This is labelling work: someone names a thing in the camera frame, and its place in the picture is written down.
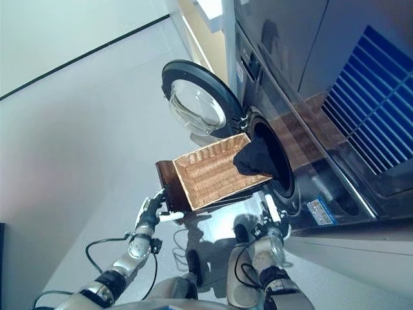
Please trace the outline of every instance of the laundry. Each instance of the laundry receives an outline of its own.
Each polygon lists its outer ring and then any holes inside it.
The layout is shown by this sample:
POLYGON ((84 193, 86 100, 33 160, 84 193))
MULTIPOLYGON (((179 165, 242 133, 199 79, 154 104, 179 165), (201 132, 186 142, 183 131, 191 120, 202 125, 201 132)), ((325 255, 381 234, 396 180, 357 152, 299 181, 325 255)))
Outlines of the laundry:
POLYGON ((279 176, 265 138, 261 136, 254 136, 252 141, 235 155, 233 164, 239 173, 246 176, 255 174, 269 175, 273 178, 279 176))

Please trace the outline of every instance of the washing machine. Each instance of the washing machine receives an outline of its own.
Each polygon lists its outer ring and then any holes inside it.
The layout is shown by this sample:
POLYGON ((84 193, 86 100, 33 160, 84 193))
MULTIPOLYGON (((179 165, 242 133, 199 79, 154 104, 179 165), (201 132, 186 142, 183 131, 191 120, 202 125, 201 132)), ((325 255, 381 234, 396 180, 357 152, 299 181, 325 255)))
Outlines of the washing machine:
POLYGON ((279 171, 265 187, 288 213, 290 253, 412 298, 413 2, 232 9, 233 92, 172 61, 162 75, 171 112, 193 138, 264 137, 279 171))
POLYGON ((219 139, 245 132, 252 140, 264 138, 278 171, 264 187, 287 211, 293 229, 376 220, 351 184, 337 175, 334 162, 238 27, 236 38, 237 96, 207 69, 171 61, 162 72, 171 113, 196 136, 219 139))

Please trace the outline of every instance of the white wall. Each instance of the white wall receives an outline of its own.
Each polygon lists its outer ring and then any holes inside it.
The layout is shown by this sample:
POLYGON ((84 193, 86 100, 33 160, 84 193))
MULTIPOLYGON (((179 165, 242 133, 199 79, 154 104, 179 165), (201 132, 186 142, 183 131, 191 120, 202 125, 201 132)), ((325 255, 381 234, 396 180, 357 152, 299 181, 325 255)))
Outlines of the white wall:
POLYGON ((329 237, 296 236, 288 240, 286 247, 306 260, 409 298, 413 303, 412 227, 411 223, 394 226, 333 232, 329 237))
POLYGON ((0 4, 0 95, 168 13, 164 0, 0 4))
POLYGON ((413 309, 413 300, 397 293, 356 281, 288 252, 286 259, 292 263, 288 275, 317 310, 413 309))

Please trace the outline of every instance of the sticker label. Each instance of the sticker label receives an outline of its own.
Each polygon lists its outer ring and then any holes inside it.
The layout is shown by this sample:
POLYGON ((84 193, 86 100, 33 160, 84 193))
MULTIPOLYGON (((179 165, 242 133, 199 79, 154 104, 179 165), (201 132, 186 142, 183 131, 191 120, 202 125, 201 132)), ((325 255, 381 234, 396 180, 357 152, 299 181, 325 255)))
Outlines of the sticker label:
POLYGON ((333 225, 337 223, 321 197, 308 202, 307 207, 318 225, 333 225))
POLYGON ((243 83, 244 82, 244 71, 241 68, 241 65, 239 64, 239 62, 237 61, 237 65, 236 65, 236 71, 237 71, 237 77, 238 80, 243 83))

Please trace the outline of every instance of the washer door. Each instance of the washer door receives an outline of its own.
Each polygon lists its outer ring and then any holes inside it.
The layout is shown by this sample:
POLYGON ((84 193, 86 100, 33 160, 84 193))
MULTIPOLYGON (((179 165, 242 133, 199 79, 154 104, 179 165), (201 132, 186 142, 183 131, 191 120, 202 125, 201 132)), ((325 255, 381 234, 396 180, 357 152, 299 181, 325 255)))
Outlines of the washer door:
POLYGON ((162 90, 171 113, 194 134, 225 138, 240 132, 241 104, 217 76, 196 63, 167 63, 162 90))

